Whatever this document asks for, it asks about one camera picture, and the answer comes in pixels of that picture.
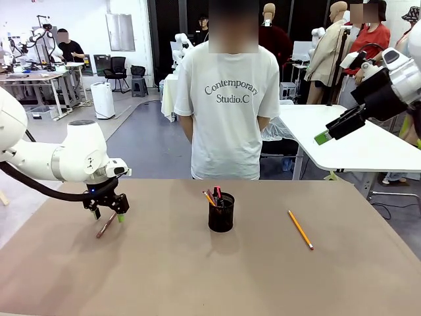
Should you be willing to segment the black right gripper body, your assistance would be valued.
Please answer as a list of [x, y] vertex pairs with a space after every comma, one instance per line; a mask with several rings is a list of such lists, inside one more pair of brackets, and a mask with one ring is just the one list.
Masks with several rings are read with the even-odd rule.
[[351, 95], [360, 106], [358, 116], [361, 121], [369, 118], [387, 121], [407, 110], [407, 105], [393, 91], [386, 68], [361, 82]]

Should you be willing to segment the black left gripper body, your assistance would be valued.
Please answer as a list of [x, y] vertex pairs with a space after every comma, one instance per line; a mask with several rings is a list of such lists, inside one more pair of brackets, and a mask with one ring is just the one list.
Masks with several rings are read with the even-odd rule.
[[88, 199], [89, 205], [111, 205], [118, 197], [115, 194], [115, 189], [117, 186], [117, 177], [109, 178], [106, 181], [98, 184], [88, 184], [87, 190], [91, 196]]

